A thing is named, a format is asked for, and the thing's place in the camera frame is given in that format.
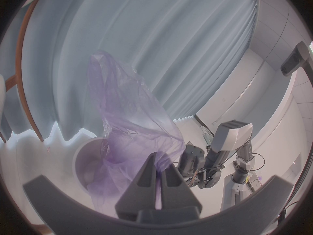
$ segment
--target floor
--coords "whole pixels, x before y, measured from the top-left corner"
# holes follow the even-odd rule
[[[191,141],[206,150],[206,142],[202,137],[201,125],[193,117],[175,121],[185,143]],[[60,190],[81,204],[94,209],[90,196],[76,183],[72,173],[72,159],[76,149],[84,141],[95,137],[91,132],[80,130],[71,140],[64,141],[55,123],[50,136],[44,142],[38,140],[34,131],[12,134],[11,138],[0,143],[1,175],[17,203],[18,207],[33,224],[42,224],[35,210],[30,205],[22,189],[22,185],[40,174],[47,176]],[[230,159],[222,170],[222,178],[234,172]],[[224,181],[220,180],[210,189],[192,191],[203,205],[201,217],[218,213],[221,207]]]

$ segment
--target purple plastic bag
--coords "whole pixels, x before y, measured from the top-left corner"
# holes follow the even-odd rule
[[[105,139],[94,181],[87,186],[97,211],[108,214],[149,156],[166,169],[185,149],[177,126],[151,94],[143,77],[105,51],[92,55],[89,89],[99,108]]]

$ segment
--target purple object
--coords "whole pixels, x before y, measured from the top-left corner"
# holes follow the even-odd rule
[[[91,96],[102,116],[105,138],[94,180],[87,186],[97,211],[118,201],[149,154],[165,170],[185,149],[177,126],[131,66],[105,51],[88,65]]]

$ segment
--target curtain fold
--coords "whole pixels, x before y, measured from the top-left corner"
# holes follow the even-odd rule
[[[80,128],[102,135],[87,88],[88,60],[98,49],[132,65],[172,119],[196,114],[248,48],[256,4],[39,0],[25,34],[22,75],[43,138],[55,121],[65,140]]]

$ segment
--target trash bag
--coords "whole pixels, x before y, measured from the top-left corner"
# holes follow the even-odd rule
[[[95,209],[110,215],[149,154],[157,152],[155,166],[160,173],[182,154],[185,143],[143,77],[130,65],[98,51],[90,58],[88,84],[105,137],[101,161],[87,189]]]

